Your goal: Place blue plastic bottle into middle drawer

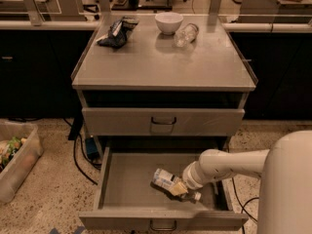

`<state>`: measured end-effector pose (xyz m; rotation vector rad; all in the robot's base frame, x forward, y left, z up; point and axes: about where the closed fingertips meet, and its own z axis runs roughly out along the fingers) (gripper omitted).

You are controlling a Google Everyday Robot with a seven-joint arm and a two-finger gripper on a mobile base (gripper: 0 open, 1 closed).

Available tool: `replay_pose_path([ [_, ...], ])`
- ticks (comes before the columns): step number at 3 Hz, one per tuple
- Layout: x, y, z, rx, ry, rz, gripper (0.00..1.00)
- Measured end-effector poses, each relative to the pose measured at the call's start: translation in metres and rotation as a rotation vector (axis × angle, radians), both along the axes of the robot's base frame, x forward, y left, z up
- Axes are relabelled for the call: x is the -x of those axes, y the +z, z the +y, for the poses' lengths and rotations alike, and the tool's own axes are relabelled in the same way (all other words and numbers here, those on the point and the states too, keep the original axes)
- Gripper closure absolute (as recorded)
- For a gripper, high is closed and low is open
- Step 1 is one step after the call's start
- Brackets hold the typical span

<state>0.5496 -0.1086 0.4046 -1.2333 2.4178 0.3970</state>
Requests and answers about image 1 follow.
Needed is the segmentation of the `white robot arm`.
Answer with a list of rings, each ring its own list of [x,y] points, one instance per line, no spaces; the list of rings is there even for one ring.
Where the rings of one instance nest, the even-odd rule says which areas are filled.
[[[264,150],[208,149],[170,193],[183,195],[236,175],[260,179],[256,234],[312,234],[312,131],[287,134]]]

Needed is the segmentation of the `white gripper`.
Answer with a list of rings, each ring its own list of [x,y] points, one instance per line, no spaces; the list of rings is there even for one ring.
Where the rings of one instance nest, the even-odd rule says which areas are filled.
[[[198,162],[194,161],[183,170],[182,180],[186,185],[182,181],[179,181],[178,183],[173,185],[169,190],[169,192],[173,196],[186,194],[188,192],[188,188],[192,190],[197,190],[204,186],[204,182],[201,180],[197,173],[197,167]]]

